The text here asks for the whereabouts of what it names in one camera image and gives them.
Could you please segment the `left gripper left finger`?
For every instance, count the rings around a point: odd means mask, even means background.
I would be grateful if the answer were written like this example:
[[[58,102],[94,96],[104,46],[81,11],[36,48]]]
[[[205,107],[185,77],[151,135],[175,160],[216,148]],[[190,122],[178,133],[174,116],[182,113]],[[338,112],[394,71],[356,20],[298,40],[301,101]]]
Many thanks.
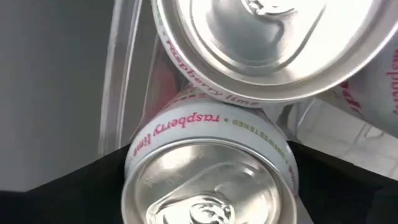
[[[27,192],[1,192],[1,223],[122,223],[124,146]]]

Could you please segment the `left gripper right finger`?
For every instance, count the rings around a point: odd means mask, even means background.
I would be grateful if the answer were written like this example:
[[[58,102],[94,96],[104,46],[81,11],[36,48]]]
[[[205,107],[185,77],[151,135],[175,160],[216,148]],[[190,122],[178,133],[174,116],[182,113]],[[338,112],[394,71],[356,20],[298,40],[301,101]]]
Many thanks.
[[[299,196],[314,223],[397,223],[397,181],[297,142]]]

